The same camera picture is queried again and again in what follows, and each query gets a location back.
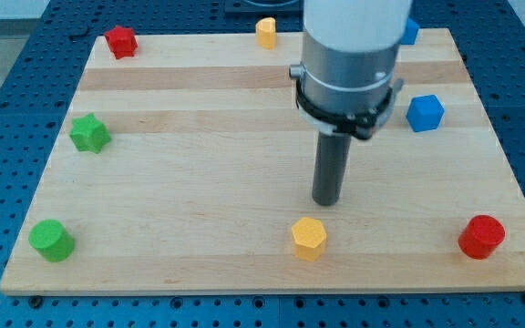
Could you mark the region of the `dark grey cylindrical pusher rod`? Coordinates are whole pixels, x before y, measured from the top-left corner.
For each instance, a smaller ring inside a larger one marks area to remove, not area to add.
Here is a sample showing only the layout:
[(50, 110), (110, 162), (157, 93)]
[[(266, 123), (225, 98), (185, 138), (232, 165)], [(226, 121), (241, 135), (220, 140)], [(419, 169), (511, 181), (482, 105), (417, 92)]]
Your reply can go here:
[(351, 138), (318, 135), (312, 197), (322, 206), (336, 204), (340, 197)]

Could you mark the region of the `blue block behind arm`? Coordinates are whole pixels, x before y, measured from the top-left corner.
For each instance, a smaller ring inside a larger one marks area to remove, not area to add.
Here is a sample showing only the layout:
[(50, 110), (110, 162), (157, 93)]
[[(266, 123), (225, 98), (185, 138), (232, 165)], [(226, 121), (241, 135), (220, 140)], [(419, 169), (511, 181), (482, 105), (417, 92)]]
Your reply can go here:
[(401, 38), (401, 44), (403, 46), (412, 46), (417, 41), (417, 36), (420, 30), (420, 24), (412, 18), (407, 19), (404, 34)]

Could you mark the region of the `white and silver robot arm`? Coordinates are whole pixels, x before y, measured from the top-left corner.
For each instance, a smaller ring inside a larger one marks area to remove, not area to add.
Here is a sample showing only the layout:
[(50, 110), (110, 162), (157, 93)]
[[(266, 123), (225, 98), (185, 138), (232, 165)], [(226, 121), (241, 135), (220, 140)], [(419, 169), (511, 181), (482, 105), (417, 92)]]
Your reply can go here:
[(318, 131), (312, 197), (338, 202), (350, 142), (369, 140), (394, 111), (394, 78), (411, 0), (305, 0), (295, 104)]

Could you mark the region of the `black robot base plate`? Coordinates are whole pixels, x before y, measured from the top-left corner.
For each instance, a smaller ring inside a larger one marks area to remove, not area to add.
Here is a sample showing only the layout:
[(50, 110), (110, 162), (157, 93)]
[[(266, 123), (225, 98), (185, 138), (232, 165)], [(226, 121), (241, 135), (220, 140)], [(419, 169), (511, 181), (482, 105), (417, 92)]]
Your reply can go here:
[(303, 0), (225, 0), (226, 14), (292, 13), (300, 12)]

